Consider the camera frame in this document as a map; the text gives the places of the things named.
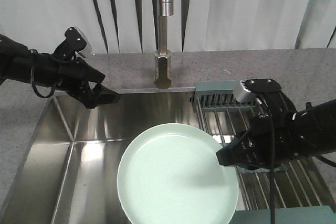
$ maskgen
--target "black cable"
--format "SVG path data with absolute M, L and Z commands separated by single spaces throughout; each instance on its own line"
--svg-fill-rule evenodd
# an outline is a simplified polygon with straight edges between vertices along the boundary
M 330 165 L 330 166 L 336 168 L 336 163 L 335 163 L 334 161 L 331 161 L 330 159 L 327 159 L 327 158 L 325 158 L 325 157 L 323 157 L 323 156 L 316 156 L 316 158 L 317 158 L 319 161 L 325 163 L 326 165 Z
M 262 100 L 263 105 L 265 106 L 270 122 L 270 128 L 271 128 L 271 163 L 270 163 L 270 175 L 269 175 L 269 188 L 270 188 L 270 218 L 271 218 L 271 224 L 275 224 L 275 176 L 274 176 L 274 160 L 275 160 L 275 129 L 274 129 L 274 123 L 273 123 L 273 115 L 267 105 L 267 102 L 265 101 L 264 94 L 260 95 L 260 98 Z
M 42 95 L 40 92 L 38 92 L 36 85 L 35 85 L 35 54 L 37 54 L 37 52 L 34 51 L 30 51 L 31 54 L 33 55 L 33 65 L 31 66 L 31 70 L 30 70 L 30 84 L 31 87 L 33 88 L 33 91 L 35 92 L 35 95 L 37 95 L 40 98 L 49 98 L 51 97 L 56 90 L 56 83 L 54 83 L 51 87 L 51 91 L 48 95 Z

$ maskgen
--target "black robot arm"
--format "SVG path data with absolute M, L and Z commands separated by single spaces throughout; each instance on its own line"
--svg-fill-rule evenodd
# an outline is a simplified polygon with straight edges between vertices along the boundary
M 271 132 L 275 133 L 275 166 L 301 157 L 336 151 L 336 100 L 321 105 L 306 104 L 297 112 L 294 104 L 272 79 L 240 82 L 238 101 L 257 99 L 265 113 L 250 119 L 250 128 L 217 152 L 221 165 L 247 169 L 271 168 Z
M 30 83 L 42 98 L 52 96 L 56 89 L 62 90 L 88 109 L 118 102 L 120 95 L 101 84 L 105 75 L 76 56 L 78 53 L 85 57 L 91 52 L 85 36 L 78 28 L 70 27 L 65 37 L 53 54 L 40 54 L 0 35 L 0 84 L 6 79 Z M 50 87 L 51 92 L 43 96 L 36 86 Z

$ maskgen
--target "dish rack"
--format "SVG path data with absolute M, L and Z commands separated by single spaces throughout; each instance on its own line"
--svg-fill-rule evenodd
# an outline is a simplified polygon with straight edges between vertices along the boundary
M 199 128 L 223 146 L 247 130 L 249 119 L 264 113 L 256 102 L 239 103 L 233 97 L 237 81 L 201 82 L 192 98 Z M 236 168 L 245 210 L 269 209 L 269 173 Z M 283 163 L 275 172 L 275 207 L 312 207 L 336 204 L 311 158 Z

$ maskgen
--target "white curtain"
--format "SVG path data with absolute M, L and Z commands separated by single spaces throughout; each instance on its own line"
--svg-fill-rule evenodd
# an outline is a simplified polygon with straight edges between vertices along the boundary
M 336 0 L 174 0 L 168 48 L 335 47 L 335 17 Z M 0 0 L 0 32 L 29 48 L 52 52 L 70 26 L 93 53 L 156 49 L 153 0 Z

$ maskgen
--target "metal rack bar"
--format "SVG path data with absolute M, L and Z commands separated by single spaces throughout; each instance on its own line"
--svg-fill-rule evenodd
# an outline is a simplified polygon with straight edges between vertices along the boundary
M 269 205 L 268 205 L 267 198 L 266 198 L 266 196 L 265 196 L 264 189 L 263 189 L 263 187 L 262 187 L 262 185 L 261 185 L 261 183 L 260 183 L 260 178 L 259 178 L 259 176 L 258 176 L 257 172 L 254 172 L 254 174 L 255 174 L 255 176 L 256 176 L 256 179 L 257 179 L 257 181 L 258 181 L 258 185 L 259 185 L 259 188 L 260 188 L 260 191 L 261 191 L 262 197 L 264 198 L 264 201 L 265 201 L 266 207 L 267 207 L 267 209 L 269 209 Z
M 293 167 L 291 161 L 289 161 L 288 164 L 289 164 L 289 167 L 290 167 L 291 171 L 293 172 L 293 174 L 294 174 L 294 176 L 295 176 L 296 181 L 298 182 L 298 184 L 299 184 L 299 186 L 300 186 L 300 188 L 301 188 L 301 190 L 302 190 L 302 192 L 303 192 L 303 195 L 304 195 L 306 201 L 308 202 L 308 205 L 311 207 L 312 204 L 311 204 L 311 202 L 310 202 L 310 200 L 309 200 L 309 197 L 308 197 L 308 195 L 307 195 L 305 189 L 303 188 L 303 185 L 302 185 L 302 183 L 301 183 L 301 181 L 300 181 L 300 179 L 299 179 L 299 177 L 298 177 L 298 174 L 296 173 L 296 171 L 295 171 L 295 169 L 294 169 L 294 167 Z
M 289 176 L 289 174 L 288 174 L 288 171 L 285 171 L 285 174 L 286 174 L 286 176 L 287 176 L 287 179 L 288 179 L 288 182 L 289 182 L 291 188 L 293 189 L 293 192 L 294 192 L 294 194 L 295 194 L 295 197 L 296 197 L 297 200 L 298 200 L 298 203 L 299 203 L 300 207 L 303 207 L 302 201 L 301 201 L 301 199 L 300 199 L 300 197 L 299 197 L 299 195 L 298 195 L 298 192 L 296 191 L 296 189 L 295 189 L 295 187 L 294 187 L 293 181 L 292 181 L 292 179 L 290 178 L 290 176 Z
M 225 143 L 222 126 L 220 125 L 221 123 L 219 121 L 219 117 L 218 117 L 217 111 L 214 111 L 214 114 L 215 114 L 215 118 L 216 118 L 217 127 L 219 129 L 220 139 L 222 140 L 222 143 Z
M 320 197 L 318 196 L 318 194 L 317 194 L 317 192 L 316 192 L 316 190 L 315 190 L 315 188 L 314 188 L 312 182 L 310 181 L 310 179 L 309 179 L 309 177 L 308 177 L 308 174 L 307 174 L 306 170 L 304 169 L 304 167 L 303 167 L 301 161 L 300 161 L 300 160 L 297 160 L 297 162 L 298 162 L 298 164 L 299 164 L 299 166 L 300 166 L 300 169 L 302 170 L 302 173 L 303 173 L 304 177 L 306 178 L 306 180 L 307 180 L 307 182 L 308 182 L 308 184 L 309 184 L 311 190 L 313 191 L 314 196 L 316 197 L 316 200 L 318 201 L 318 203 L 320 204 L 320 206 L 322 206 L 322 205 L 323 205 L 323 204 L 322 204 L 322 201 L 321 201 Z

